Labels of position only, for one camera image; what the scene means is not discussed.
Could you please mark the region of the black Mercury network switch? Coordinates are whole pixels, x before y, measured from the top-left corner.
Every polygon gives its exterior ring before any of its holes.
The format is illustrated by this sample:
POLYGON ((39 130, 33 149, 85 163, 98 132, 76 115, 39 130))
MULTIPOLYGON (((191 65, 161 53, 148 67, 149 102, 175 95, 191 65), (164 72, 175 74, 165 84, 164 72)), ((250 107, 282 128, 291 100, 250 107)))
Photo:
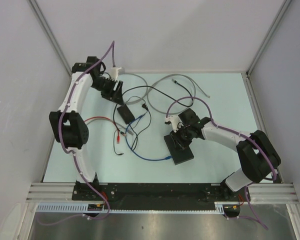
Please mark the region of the black Mercury network switch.
POLYGON ((193 152, 189 147, 186 149, 181 149, 177 146, 177 143, 170 135, 165 135, 163 139, 175 165, 179 165, 194 159, 193 152))

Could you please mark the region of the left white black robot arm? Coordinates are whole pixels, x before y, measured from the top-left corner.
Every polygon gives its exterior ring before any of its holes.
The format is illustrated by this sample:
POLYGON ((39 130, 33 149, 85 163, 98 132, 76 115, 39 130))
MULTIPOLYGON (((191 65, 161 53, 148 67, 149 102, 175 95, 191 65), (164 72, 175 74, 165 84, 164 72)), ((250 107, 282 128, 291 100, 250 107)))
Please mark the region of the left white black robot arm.
POLYGON ((117 80, 120 67, 112 67, 109 76, 103 76, 103 62, 96 56, 89 56, 86 62, 77 62, 72 67, 71 82, 66 96, 57 111, 49 113, 49 122, 55 140, 66 154, 72 155, 78 172, 77 181, 87 183, 83 194, 90 200, 100 196, 101 188, 93 182, 97 173, 92 167, 86 144, 89 129, 81 116, 83 104, 89 89, 100 92, 103 99, 120 106, 124 105, 123 82, 117 80))

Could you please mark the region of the black ethernet cable teal plug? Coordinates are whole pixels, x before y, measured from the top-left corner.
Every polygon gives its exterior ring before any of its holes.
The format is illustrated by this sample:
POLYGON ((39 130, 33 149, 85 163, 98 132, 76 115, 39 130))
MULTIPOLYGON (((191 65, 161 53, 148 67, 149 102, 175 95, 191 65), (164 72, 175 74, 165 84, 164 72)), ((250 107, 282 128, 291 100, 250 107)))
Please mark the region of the black ethernet cable teal plug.
MULTIPOLYGON (((183 89, 188 93, 188 95, 189 95, 190 97, 192 97, 191 92, 190 92, 185 86, 183 86, 182 84, 180 84, 179 82, 177 82, 175 79, 172 79, 171 81, 172 81, 174 84, 178 85, 179 87, 183 88, 183 89)), ((189 105, 188 107, 193 106, 193 104, 194 104, 194 100, 191 98, 190 105, 189 105)))

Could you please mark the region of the small black adapter box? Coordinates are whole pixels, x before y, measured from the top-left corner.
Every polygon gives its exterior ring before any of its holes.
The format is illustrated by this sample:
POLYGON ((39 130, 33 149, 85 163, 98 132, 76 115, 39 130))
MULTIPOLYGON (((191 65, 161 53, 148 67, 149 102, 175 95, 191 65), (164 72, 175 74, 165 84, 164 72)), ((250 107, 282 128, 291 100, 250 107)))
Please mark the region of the small black adapter box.
POLYGON ((117 112, 119 113, 119 115, 121 116, 122 120, 126 125, 130 124, 135 120, 135 116, 133 115, 133 113, 131 112, 131 110, 128 108, 126 104, 118 107, 117 112))

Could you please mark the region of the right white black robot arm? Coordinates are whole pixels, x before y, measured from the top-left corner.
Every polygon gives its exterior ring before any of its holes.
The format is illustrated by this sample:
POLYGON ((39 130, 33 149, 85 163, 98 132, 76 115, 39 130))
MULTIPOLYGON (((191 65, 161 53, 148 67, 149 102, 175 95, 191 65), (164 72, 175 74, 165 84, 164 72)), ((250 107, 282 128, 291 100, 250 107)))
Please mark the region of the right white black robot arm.
POLYGON ((260 183, 268 174, 275 177, 275 169, 281 164, 277 151, 261 130, 245 134, 221 126, 210 117, 199 118, 190 108, 167 116, 164 123, 172 127, 164 141, 175 165, 194 159, 190 149, 193 139, 212 141, 238 154, 240 169, 220 184, 220 194, 227 201, 232 201, 247 185, 260 183))

